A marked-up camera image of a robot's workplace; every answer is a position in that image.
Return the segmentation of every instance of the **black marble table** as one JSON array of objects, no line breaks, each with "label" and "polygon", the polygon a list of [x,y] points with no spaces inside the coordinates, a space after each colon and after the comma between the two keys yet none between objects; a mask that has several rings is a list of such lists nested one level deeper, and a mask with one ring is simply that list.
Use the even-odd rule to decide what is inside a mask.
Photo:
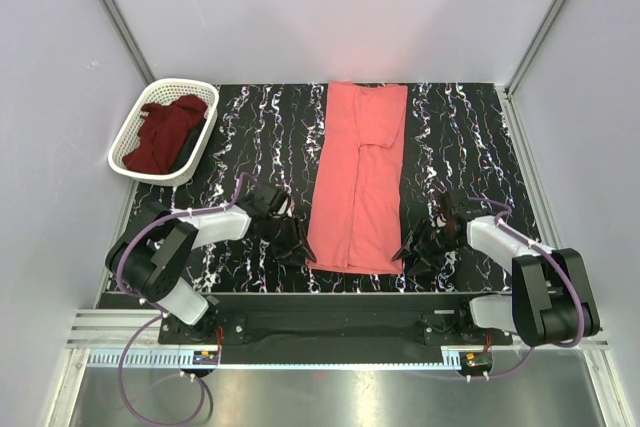
[{"label": "black marble table", "polygon": [[[510,224],[538,230],[492,84],[408,84],[400,216],[403,238],[429,215],[438,192],[465,189],[514,207]],[[241,172],[284,187],[308,223],[324,140],[327,86],[223,85],[218,121],[194,177],[178,188],[140,184],[131,215],[145,202],[176,208],[225,202]],[[490,291],[510,279],[484,255],[448,254],[437,275],[352,275],[279,265],[266,244],[224,242],[192,252],[185,278],[210,292]],[[115,282],[107,291],[116,290]]]}]

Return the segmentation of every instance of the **black clamp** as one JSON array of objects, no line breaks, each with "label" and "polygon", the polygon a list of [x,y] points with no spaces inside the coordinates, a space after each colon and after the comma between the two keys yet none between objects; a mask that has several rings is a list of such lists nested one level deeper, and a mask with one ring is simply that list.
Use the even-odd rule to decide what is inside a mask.
[{"label": "black clamp", "polygon": [[274,258],[291,265],[316,261],[300,219],[287,214],[292,200],[285,190],[257,184],[237,205],[251,217],[249,233],[269,242]]},{"label": "black clamp", "polygon": [[409,233],[393,260],[414,257],[407,275],[433,275],[442,262],[438,256],[467,246],[467,223],[487,215],[477,202],[469,200],[461,190],[447,191],[438,196],[441,227],[433,227],[431,219],[423,217]]}]

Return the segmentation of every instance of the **pink shirt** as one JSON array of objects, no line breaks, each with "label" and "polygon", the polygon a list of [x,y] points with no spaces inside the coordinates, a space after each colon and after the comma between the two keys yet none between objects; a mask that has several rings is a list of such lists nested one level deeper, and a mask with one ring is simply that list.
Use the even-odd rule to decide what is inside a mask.
[{"label": "pink shirt", "polygon": [[400,175],[407,87],[329,85],[313,192],[312,269],[400,274]]}]

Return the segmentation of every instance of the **metal floor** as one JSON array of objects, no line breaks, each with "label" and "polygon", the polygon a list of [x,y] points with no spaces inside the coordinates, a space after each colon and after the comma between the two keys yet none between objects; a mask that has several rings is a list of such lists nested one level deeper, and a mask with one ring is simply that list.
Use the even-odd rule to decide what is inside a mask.
[{"label": "metal floor", "polygon": [[[496,352],[495,371],[517,362]],[[131,398],[168,370],[128,369]],[[419,372],[220,370],[206,378],[215,408],[191,425],[217,427],[604,426],[586,362],[578,351],[540,350],[517,375],[467,384]],[[448,374],[456,378],[457,374]],[[195,385],[173,379],[137,400],[163,423],[188,417],[200,398]],[[116,370],[87,369],[72,426],[142,425],[123,407]]]}]

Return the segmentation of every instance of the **plastic basket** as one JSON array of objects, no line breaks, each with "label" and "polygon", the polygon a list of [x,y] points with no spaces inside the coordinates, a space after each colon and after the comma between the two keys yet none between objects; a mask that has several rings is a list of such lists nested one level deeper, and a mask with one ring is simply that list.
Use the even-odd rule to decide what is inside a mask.
[{"label": "plastic basket", "polygon": [[[144,122],[140,116],[140,109],[144,104],[149,102],[157,102],[163,105],[169,105],[174,100],[187,94],[195,94],[207,104],[207,112],[205,122],[198,143],[196,144],[187,163],[178,171],[167,175],[151,175],[141,172],[133,172],[128,170],[122,162],[122,157],[133,151],[140,145],[138,130]],[[109,165],[117,173],[131,177],[132,179],[144,182],[145,184],[162,185],[175,187],[182,185],[193,177],[193,173],[200,162],[200,158],[204,152],[204,148],[211,137],[213,127],[218,118],[216,107],[218,105],[217,89],[205,82],[184,79],[163,79],[149,85],[133,106],[133,109],[127,116],[127,120],[118,132],[116,140],[113,142],[109,150]]]}]

